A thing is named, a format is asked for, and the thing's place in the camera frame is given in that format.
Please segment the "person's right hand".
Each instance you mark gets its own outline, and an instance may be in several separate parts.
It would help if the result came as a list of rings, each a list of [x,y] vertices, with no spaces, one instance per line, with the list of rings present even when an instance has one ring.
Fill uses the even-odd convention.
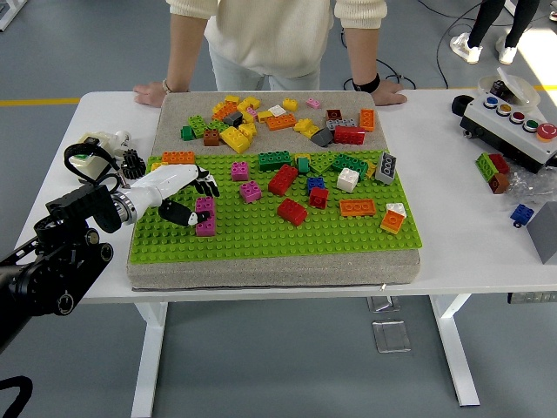
[[[140,105],[148,105],[160,108],[167,93],[162,82],[151,82],[148,84],[136,84],[133,87],[135,102]]]

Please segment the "person's left hand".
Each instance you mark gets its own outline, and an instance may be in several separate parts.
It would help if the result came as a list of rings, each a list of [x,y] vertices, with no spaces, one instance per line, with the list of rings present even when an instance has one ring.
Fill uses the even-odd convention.
[[[407,101],[407,97],[401,93],[403,90],[402,84],[382,80],[372,93],[372,98],[377,106],[402,105]]]

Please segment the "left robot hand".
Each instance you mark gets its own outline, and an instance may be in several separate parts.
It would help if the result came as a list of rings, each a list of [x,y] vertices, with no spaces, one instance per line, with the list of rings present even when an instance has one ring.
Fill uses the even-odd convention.
[[[219,196],[218,186],[210,172],[198,165],[163,165],[136,181],[124,196],[131,202],[131,219],[141,219],[147,209],[156,207],[158,216],[180,226],[195,226],[211,217],[209,211],[194,212],[187,206],[169,200],[180,190],[193,185],[205,196]]]

